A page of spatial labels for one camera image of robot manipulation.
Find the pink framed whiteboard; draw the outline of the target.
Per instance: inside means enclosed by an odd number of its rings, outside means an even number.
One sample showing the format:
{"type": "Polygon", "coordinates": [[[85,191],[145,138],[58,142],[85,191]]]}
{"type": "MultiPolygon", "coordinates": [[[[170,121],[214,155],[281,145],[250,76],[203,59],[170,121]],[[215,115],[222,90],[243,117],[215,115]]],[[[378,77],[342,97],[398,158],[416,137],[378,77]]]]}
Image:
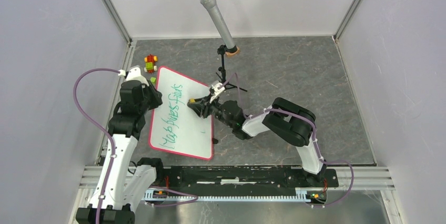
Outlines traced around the pink framed whiteboard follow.
{"type": "Polygon", "coordinates": [[[167,67],[157,74],[162,105],[152,110],[148,144],[155,150],[210,160],[213,157],[214,121],[199,117],[187,106],[191,98],[209,94],[206,84],[167,67]]]}

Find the grey microphone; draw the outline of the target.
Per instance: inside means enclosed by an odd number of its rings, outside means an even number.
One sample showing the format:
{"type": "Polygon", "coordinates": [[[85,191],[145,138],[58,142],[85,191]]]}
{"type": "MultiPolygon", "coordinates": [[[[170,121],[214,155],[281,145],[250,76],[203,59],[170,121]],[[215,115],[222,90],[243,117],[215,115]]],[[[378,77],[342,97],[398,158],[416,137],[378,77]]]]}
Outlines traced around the grey microphone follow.
{"type": "Polygon", "coordinates": [[[228,50],[234,50],[238,47],[228,29],[228,26],[221,14],[221,11],[217,5],[216,0],[200,0],[201,5],[208,12],[213,24],[215,25],[220,37],[223,40],[223,44],[217,48],[217,54],[221,58],[221,66],[216,72],[217,76],[222,82],[227,81],[226,68],[225,68],[225,52],[228,50]]]}

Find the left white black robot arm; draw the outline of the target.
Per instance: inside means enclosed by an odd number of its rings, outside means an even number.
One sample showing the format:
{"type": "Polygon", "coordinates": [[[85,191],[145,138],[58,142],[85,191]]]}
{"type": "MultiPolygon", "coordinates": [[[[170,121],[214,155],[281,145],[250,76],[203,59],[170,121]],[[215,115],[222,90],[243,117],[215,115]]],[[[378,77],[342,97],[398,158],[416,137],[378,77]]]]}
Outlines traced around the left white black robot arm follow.
{"type": "Polygon", "coordinates": [[[108,123],[109,143],[102,173],[87,207],[77,209],[78,223],[134,223],[135,211],[148,188],[165,180],[162,160],[141,158],[130,181],[130,159],[145,126],[146,112],[162,104],[162,94],[152,83],[127,80],[120,102],[108,123]]]}

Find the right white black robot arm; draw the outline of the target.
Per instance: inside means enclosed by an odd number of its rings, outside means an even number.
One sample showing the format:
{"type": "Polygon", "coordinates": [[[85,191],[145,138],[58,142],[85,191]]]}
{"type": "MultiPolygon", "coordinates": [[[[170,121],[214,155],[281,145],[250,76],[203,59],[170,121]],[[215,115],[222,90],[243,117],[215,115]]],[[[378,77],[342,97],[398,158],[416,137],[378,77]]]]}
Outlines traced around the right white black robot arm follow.
{"type": "Polygon", "coordinates": [[[212,100],[210,96],[190,99],[187,106],[198,117],[213,116],[241,140],[267,131],[275,133],[296,147],[308,185],[317,186],[324,181],[326,160],[317,146],[316,116],[311,111],[280,97],[257,116],[246,115],[235,100],[220,103],[218,98],[212,100]]]}

